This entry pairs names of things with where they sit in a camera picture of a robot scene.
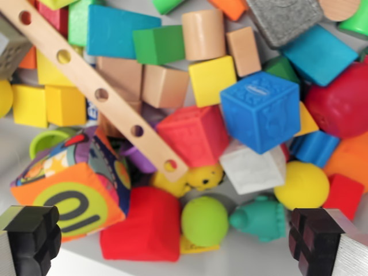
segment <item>orange block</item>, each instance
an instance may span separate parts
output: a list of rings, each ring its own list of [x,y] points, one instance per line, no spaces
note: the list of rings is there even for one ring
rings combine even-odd
[[[365,186],[368,192],[368,132],[343,140],[324,168],[328,176],[342,174]]]

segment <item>red rubber block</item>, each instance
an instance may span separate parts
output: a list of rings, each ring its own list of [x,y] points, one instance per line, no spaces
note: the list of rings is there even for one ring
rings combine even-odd
[[[101,231],[107,260],[176,262],[180,256],[181,207],[177,198],[154,187],[132,190],[128,218]]]
[[[331,176],[329,182],[331,188],[323,208],[340,209],[348,219],[353,220],[364,192],[364,186],[340,174]]]

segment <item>lime green ball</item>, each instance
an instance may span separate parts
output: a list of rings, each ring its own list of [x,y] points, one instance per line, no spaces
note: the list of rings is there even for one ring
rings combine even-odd
[[[200,197],[184,207],[182,230],[193,244],[216,246],[225,238],[228,229],[228,213],[220,201],[212,197]]]

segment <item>blue block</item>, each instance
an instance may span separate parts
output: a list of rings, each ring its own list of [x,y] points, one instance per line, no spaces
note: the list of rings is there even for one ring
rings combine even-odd
[[[329,85],[358,54],[319,25],[281,49],[299,74],[319,86]]]
[[[339,138],[316,131],[296,138],[291,151],[298,160],[323,168],[339,143]]]
[[[91,56],[135,59],[133,31],[161,27],[161,18],[89,6],[87,53]]]
[[[300,131],[299,85],[257,72],[221,92],[229,134],[259,154]]]

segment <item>yellow block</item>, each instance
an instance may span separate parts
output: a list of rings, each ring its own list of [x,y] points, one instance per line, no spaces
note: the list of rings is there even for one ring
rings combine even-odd
[[[47,128],[45,90],[27,85],[13,85],[13,92],[14,122]]]
[[[37,72],[39,84],[74,86],[73,83],[53,63],[37,50]]]
[[[45,86],[47,120],[60,127],[86,123],[86,99],[75,87]]]
[[[224,56],[189,66],[191,85],[199,108],[220,103],[220,92],[236,83],[234,62]]]
[[[188,241],[188,239],[182,235],[180,237],[180,253],[181,254],[196,254],[209,251],[219,250],[220,246],[201,247]]]
[[[300,102],[300,131],[294,137],[301,136],[307,133],[318,131],[319,127],[305,107],[304,103]]]

